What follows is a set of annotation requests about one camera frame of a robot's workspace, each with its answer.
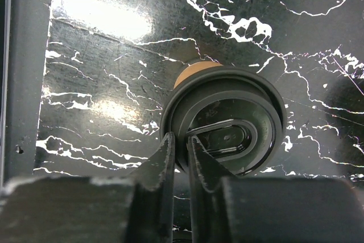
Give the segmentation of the brown paper cup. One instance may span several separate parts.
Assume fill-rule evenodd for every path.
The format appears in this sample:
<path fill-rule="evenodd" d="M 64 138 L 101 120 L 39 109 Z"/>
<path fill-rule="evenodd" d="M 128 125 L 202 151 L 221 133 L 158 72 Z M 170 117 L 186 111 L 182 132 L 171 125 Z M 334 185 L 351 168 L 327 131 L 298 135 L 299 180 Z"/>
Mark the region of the brown paper cup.
<path fill-rule="evenodd" d="M 188 77 L 194 75 L 195 73 L 199 71 L 203 71 L 209 68 L 213 67 L 220 67 L 222 64 L 216 63 L 213 61 L 197 61 L 193 64 L 190 64 L 185 69 L 182 70 L 182 72 L 178 75 L 173 88 L 175 89 L 179 84 L 181 84 L 185 79 Z"/>

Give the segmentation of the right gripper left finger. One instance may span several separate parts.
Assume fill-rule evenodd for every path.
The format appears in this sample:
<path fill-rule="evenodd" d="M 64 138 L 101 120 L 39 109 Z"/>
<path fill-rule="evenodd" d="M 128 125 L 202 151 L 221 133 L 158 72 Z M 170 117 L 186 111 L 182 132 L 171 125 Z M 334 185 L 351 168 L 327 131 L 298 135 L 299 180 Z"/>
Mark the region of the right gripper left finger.
<path fill-rule="evenodd" d="M 171 242 L 175 136 L 126 176 L 29 176 L 1 191 L 2 242 Z"/>

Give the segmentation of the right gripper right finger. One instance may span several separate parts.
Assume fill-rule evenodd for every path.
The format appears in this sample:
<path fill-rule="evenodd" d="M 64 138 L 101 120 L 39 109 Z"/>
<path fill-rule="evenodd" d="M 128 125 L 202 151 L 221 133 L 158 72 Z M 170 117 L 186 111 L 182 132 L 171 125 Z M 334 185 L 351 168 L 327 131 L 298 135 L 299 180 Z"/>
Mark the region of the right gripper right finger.
<path fill-rule="evenodd" d="M 362 242 L 363 207 L 331 178 L 238 178 L 188 139 L 193 242 Z"/>

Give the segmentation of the black plastic cup lid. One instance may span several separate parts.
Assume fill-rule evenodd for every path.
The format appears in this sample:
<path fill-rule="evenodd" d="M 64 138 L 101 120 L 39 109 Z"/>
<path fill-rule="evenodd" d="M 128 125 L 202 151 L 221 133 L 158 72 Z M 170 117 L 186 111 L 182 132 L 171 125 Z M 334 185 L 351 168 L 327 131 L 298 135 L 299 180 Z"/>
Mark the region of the black plastic cup lid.
<path fill-rule="evenodd" d="M 276 88 L 256 73 L 227 65 L 199 71 L 172 90 L 160 133 L 176 138 L 176 165 L 188 170 L 188 138 L 231 173 L 263 168 L 282 143 L 287 112 Z"/>

